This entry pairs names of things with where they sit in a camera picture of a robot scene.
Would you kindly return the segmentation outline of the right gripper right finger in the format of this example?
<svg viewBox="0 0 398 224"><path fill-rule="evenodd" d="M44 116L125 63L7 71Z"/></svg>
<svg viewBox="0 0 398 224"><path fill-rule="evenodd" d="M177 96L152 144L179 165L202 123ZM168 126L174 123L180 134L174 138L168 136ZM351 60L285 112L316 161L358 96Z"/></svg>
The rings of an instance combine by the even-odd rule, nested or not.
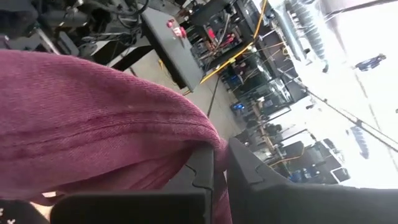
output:
<svg viewBox="0 0 398 224"><path fill-rule="evenodd" d="M226 175L233 223L397 224L396 189L294 183L236 138Z"/></svg>

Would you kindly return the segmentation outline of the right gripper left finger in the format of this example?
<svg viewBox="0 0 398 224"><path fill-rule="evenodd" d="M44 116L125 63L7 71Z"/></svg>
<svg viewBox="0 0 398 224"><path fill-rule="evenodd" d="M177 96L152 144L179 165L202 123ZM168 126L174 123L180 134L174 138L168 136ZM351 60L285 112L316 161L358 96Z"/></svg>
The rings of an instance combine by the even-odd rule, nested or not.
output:
<svg viewBox="0 0 398 224"><path fill-rule="evenodd" d="M200 146L160 190L84 192L55 204L51 224L210 224L214 150Z"/></svg>

